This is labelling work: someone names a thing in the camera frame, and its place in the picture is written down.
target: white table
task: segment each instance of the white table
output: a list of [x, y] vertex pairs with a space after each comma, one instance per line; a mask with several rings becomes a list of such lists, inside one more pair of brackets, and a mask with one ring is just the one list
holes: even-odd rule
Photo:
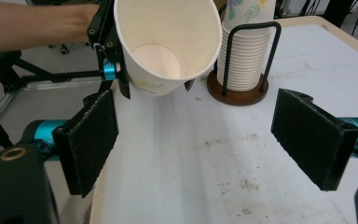
[[225, 105], [205, 77], [190, 92], [116, 96], [119, 136], [96, 183], [91, 223], [355, 223], [358, 160], [320, 191], [270, 132], [279, 88], [358, 117], [358, 41], [318, 17], [280, 21], [266, 98]]

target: wooden base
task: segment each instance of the wooden base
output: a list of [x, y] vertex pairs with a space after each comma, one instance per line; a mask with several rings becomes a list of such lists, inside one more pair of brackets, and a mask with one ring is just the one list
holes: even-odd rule
[[261, 74], [257, 86], [252, 90], [231, 91], [227, 89], [227, 95], [224, 96], [222, 95], [223, 87], [217, 81], [217, 74], [211, 72], [207, 79], [208, 91], [214, 99], [227, 105], [253, 105], [263, 100], [269, 90], [269, 83], [266, 81], [264, 91], [260, 91], [263, 78], [264, 75]]

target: floor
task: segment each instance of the floor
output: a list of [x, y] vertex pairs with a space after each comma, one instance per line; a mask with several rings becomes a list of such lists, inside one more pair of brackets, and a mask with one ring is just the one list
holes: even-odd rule
[[[22, 0], [8, 0], [10, 2], [20, 2]], [[358, 11], [352, 12], [344, 21], [341, 29], [351, 34], [358, 18]], [[354, 37], [358, 39], [358, 23], [354, 32]], [[75, 72], [97, 70], [98, 63], [95, 51], [86, 47], [83, 43], [68, 44], [69, 54], [61, 55], [58, 48], [49, 49], [41, 47], [22, 51], [22, 59], [40, 66], [51, 73]], [[21, 75], [30, 75], [27, 71], [16, 68]], [[3, 94], [0, 85], [0, 122], [7, 130], [13, 143], [21, 139], [21, 135], [26, 125], [36, 119], [70, 119], [77, 111], [82, 108], [82, 99], [98, 90], [100, 79], [89, 77], [75, 79], [69, 83], [51, 84], [50, 82], [39, 82], [30, 84], [28, 87], [15, 94]], [[52, 183], [60, 183], [62, 175], [52, 177]], [[67, 204], [80, 204], [81, 211], [87, 213], [90, 210], [90, 201], [81, 201], [77, 197], [68, 197], [67, 192], [61, 193], [62, 186], [53, 186], [53, 190], [59, 196], [57, 199], [62, 223], [86, 223], [87, 218], [83, 215], [75, 214], [68, 208]]]

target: human arm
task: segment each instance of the human arm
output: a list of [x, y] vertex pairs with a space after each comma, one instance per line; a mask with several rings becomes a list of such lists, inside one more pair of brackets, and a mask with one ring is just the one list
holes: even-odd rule
[[0, 2], [0, 51], [88, 40], [98, 5], [28, 7]]

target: table surface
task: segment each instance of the table surface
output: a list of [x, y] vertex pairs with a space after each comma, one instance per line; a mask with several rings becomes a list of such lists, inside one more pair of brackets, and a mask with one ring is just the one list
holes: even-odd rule
[[335, 117], [358, 117], [358, 41], [319, 17], [283, 29], [266, 98], [216, 101], [191, 91], [116, 95], [119, 136], [96, 183], [91, 223], [355, 223], [358, 160], [320, 191], [270, 132], [279, 88]]

